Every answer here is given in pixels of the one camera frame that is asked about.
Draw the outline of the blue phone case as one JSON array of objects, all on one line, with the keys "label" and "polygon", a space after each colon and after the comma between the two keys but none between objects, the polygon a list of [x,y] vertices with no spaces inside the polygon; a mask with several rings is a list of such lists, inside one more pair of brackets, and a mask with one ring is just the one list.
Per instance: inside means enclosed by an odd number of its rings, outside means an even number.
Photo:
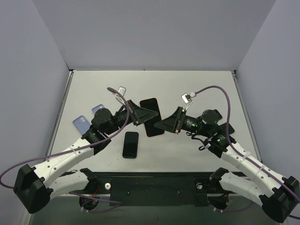
[{"label": "blue phone case", "polygon": [[81,135],[85,134],[90,128],[90,122],[83,115],[77,117],[72,123]]}]

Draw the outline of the small black phone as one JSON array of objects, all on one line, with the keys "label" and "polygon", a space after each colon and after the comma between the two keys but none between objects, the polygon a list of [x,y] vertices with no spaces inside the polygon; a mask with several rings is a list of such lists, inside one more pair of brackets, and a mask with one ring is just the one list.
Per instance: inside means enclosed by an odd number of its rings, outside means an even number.
[{"label": "small black phone", "polygon": [[139,133],[126,132],[123,144],[123,158],[136,158],[138,150]]}]

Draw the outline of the large phone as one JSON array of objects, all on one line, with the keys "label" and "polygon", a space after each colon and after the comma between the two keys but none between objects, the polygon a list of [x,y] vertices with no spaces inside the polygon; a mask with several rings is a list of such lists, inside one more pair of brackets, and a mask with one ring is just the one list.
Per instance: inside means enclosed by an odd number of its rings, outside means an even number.
[{"label": "large phone", "polygon": [[217,114],[218,120],[221,120],[223,118],[223,116],[217,109],[215,109],[214,112]]}]

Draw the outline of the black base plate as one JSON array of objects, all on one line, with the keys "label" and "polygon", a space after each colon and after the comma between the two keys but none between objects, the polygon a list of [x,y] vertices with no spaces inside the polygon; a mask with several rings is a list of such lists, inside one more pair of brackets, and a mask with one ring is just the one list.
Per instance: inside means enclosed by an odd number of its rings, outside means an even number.
[{"label": "black base plate", "polygon": [[210,181],[210,172],[96,172],[82,194],[109,195],[122,206],[204,207],[208,198],[224,203],[228,191]]}]

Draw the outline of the lilac phone case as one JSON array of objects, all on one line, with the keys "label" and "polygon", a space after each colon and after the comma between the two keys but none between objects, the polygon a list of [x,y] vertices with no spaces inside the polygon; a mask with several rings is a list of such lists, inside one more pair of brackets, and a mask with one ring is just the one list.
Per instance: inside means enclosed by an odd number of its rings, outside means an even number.
[{"label": "lilac phone case", "polygon": [[104,108],[104,105],[103,105],[103,104],[99,104],[99,105],[93,107],[93,108],[92,108],[93,114],[95,115],[96,112],[97,112],[98,110],[102,109],[102,108]]}]

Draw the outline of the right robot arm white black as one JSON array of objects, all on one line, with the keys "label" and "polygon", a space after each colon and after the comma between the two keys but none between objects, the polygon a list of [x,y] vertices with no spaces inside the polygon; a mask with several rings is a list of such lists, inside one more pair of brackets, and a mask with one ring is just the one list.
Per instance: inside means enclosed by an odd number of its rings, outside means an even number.
[{"label": "right robot arm white black", "polygon": [[283,223],[295,209],[300,198],[300,183],[293,176],[286,178],[274,172],[231,136],[226,136],[226,125],[218,125],[222,119],[218,110],[206,110],[200,117],[186,115],[186,110],[178,107],[166,119],[155,123],[155,127],[178,134],[185,130],[193,139],[204,136],[200,149],[211,153],[233,165],[246,177],[239,177],[224,168],[217,169],[211,176],[210,188],[237,193],[261,206],[264,213],[278,223]]}]

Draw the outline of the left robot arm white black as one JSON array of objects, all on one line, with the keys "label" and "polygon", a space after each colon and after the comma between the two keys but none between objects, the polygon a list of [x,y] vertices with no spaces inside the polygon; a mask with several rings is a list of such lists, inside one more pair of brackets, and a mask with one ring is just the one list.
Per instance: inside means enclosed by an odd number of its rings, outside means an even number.
[{"label": "left robot arm white black", "polygon": [[125,126],[139,126],[158,115],[156,111],[142,108],[131,100],[112,114],[107,108],[98,109],[89,129],[70,147],[50,155],[48,160],[19,170],[13,192],[30,214],[44,208],[51,199],[77,190],[91,193],[96,189],[97,178],[87,169],[65,175],[68,169],[90,158],[107,145]]}]

